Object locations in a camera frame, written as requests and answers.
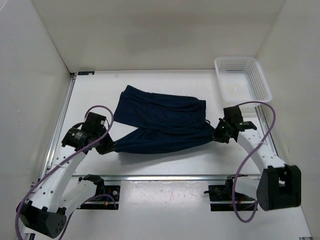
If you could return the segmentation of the navy blue shorts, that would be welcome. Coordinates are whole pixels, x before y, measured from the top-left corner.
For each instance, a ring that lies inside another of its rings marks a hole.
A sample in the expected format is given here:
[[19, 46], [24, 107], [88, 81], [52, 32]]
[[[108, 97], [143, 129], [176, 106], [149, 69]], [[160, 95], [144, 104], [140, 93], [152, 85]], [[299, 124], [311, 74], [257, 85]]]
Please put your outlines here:
[[114, 121], [135, 127], [116, 140], [117, 153], [165, 154], [212, 141], [215, 128], [206, 120], [206, 101], [192, 96], [149, 93], [128, 85]]

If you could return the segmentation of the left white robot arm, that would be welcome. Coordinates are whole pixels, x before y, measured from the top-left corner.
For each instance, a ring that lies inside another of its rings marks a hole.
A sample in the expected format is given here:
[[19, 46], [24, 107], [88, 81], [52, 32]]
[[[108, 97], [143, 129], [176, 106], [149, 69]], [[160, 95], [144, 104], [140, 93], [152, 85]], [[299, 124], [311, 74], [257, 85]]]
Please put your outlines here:
[[61, 239], [73, 212], [89, 201], [113, 200], [105, 192], [104, 179], [88, 174], [80, 177], [78, 184], [65, 192], [75, 170], [88, 152], [95, 149], [104, 155], [111, 152], [114, 143], [108, 133], [111, 123], [103, 115], [88, 112], [84, 121], [75, 124], [64, 136], [61, 146], [73, 151], [69, 157], [59, 161], [27, 194], [16, 209], [15, 221], [51, 239]]

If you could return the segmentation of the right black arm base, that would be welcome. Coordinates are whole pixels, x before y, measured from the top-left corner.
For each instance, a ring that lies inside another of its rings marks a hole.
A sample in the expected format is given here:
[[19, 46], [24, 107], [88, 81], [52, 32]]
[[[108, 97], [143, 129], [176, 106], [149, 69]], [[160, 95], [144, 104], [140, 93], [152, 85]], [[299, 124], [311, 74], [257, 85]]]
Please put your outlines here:
[[[233, 176], [212, 178], [207, 181], [207, 189], [203, 194], [209, 197], [211, 212], [233, 212], [232, 186]], [[239, 212], [254, 210], [255, 200], [242, 193], [235, 193], [235, 206]]]

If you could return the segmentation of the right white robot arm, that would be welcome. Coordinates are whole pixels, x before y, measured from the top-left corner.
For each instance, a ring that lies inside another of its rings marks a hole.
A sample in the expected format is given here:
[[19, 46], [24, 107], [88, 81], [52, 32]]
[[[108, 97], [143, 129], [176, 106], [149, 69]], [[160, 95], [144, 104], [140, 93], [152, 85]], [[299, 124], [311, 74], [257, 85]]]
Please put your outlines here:
[[265, 143], [257, 127], [244, 121], [239, 106], [224, 108], [224, 117], [213, 134], [218, 143], [234, 139], [257, 166], [260, 177], [230, 176], [225, 181], [224, 193], [230, 200], [245, 195], [257, 201], [264, 211], [295, 208], [301, 205], [301, 170], [288, 165]]

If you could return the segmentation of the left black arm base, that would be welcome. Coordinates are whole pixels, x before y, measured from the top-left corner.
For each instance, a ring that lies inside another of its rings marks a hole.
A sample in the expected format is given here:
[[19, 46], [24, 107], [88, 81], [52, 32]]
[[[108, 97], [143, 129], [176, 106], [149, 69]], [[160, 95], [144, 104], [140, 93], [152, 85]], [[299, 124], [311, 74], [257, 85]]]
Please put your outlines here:
[[121, 182], [120, 181], [105, 181], [104, 188], [100, 190], [100, 194], [103, 196], [96, 197], [83, 203], [79, 210], [118, 210], [121, 194]]

